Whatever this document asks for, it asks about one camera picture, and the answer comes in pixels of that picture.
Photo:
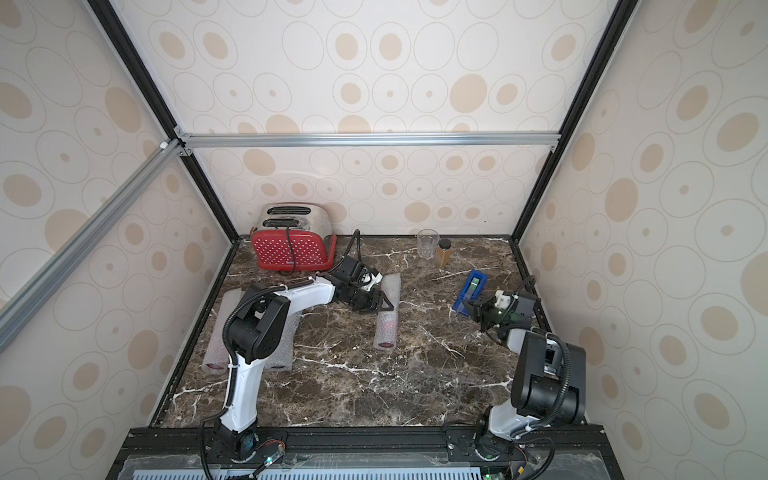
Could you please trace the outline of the blue tape dispenser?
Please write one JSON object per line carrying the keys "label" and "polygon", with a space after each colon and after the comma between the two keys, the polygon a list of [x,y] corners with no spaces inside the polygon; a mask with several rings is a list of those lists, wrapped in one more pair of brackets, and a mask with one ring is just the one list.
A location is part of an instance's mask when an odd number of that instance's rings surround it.
{"label": "blue tape dispenser", "polygon": [[487,283],[488,275],[478,270],[471,270],[470,274],[465,281],[464,286],[460,290],[457,299],[455,300],[452,310],[463,316],[468,316],[468,310],[466,303],[468,301],[477,300]]}

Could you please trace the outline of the red drink bottle back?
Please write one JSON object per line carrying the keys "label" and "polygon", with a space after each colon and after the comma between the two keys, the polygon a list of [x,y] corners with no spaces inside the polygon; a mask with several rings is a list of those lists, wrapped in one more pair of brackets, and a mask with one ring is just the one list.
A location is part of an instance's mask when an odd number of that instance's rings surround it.
{"label": "red drink bottle back", "polygon": [[396,311],[378,313],[374,347],[384,351],[391,351],[396,347],[398,335],[398,313]]}

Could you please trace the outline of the single bubble wrap sheet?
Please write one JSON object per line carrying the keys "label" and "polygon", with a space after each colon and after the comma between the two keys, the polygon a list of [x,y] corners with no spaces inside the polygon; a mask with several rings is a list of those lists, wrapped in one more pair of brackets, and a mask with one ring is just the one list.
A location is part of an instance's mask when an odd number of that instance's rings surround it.
{"label": "single bubble wrap sheet", "polygon": [[242,289],[232,289],[224,293],[214,322],[211,337],[203,357],[202,368],[208,375],[224,373],[230,358],[223,341],[223,328],[243,296]]}

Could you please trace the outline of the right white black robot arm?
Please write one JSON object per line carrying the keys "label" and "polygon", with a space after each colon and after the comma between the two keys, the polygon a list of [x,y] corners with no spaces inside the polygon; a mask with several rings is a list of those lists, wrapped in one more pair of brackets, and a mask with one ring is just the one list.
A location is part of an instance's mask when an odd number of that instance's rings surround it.
{"label": "right white black robot arm", "polygon": [[486,292],[474,271],[454,310],[468,316],[494,343],[517,355],[509,398],[480,417],[475,448],[483,460],[517,450],[526,434],[586,421],[586,352],[534,325],[541,300],[529,276],[513,290]]}

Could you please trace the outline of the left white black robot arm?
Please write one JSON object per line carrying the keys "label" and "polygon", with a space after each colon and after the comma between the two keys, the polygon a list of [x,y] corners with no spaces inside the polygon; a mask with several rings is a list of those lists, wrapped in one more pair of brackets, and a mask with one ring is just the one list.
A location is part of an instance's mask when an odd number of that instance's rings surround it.
{"label": "left white black robot arm", "polygon": [[349,250],[326,272],[287,284],[254,284],[228,315],[221,332],[229,357],[222,409],[200,422],[213,422],[223,446],[239,460],[257,450],[257,397],[267,359],[277,351],[289,321],[303,311],[342,303],[360,313],[392,312],[383,276]]}

